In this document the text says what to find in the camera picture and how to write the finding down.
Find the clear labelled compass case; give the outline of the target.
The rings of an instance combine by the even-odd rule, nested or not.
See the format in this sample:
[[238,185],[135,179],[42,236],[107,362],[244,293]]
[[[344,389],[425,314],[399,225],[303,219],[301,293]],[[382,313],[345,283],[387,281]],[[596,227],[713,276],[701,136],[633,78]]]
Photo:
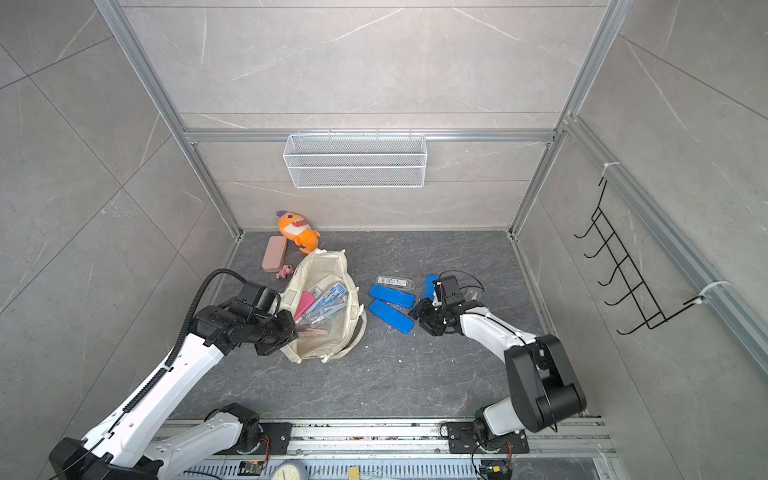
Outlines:
[[375,283],[387,288],[404,291],[412,291],[415,289],[415,282],[412,279],[398,276],[378,275],[376,277]]

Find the beige canvas bag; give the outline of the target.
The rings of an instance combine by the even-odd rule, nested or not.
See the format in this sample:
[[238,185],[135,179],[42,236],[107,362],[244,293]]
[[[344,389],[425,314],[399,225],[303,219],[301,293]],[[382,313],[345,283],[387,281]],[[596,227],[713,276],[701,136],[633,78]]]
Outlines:
[[293,363],[345,357],[362,340],[367,317],[343,251],[317,249],[299,263],[282,292],[298,338],[281,352]]

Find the blue compass set case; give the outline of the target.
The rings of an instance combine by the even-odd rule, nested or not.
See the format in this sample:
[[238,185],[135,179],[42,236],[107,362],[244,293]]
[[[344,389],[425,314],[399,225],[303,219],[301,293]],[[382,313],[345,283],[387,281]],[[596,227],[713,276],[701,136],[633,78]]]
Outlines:
[[435,298],[435,286],[434,282],[437,281],[439,277],[434,274],[427,274],[424,282],[423,287],[423,297],[429,299],[430,301],[433,301]]

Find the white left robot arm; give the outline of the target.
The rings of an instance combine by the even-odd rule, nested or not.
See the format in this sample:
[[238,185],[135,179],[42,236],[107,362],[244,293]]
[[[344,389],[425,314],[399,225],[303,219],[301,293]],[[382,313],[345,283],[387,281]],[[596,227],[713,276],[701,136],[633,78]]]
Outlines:
[[236,272],[212,271],[196,292],[166,359],[82,438],[65,437],[49,463],[57,479],[169,479],[215,453],[250,454],[266,445],[258,414],[238,403],[166,440],[157,431],[208,371],[250,344],[267,356],[295,339],[278,291]]

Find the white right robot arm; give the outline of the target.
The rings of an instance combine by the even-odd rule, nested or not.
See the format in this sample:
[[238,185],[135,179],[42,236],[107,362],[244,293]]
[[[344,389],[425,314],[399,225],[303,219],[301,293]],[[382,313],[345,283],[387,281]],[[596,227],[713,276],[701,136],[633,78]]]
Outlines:
[[449,305],[423,298],[409,316],[432,336],[462,335],[504,362],[509,396],[478,410],[473,431],[479,441],[554,429],[586,410],[586,395],[556,336],[522,331],[475,301]]

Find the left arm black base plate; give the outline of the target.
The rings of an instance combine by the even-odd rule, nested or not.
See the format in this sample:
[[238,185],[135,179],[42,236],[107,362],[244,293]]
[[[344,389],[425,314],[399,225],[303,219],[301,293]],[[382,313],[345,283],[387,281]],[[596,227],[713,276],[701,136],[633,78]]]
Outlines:
[[243,427],[235,450],[240,455],[285,455],[291,440],[290,422],[250,423]]

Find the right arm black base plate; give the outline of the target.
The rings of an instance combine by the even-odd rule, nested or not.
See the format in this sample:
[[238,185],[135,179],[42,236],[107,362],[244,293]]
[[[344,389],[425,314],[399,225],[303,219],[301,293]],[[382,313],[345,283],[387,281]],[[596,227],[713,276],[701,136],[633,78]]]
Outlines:
[[527,454],[530,451],[524,431],[495,435],[482,426],[478,419],[444,422],[440,425],[440,434],[448,441],[448,449],[452,454],[475,452],[517,455]]

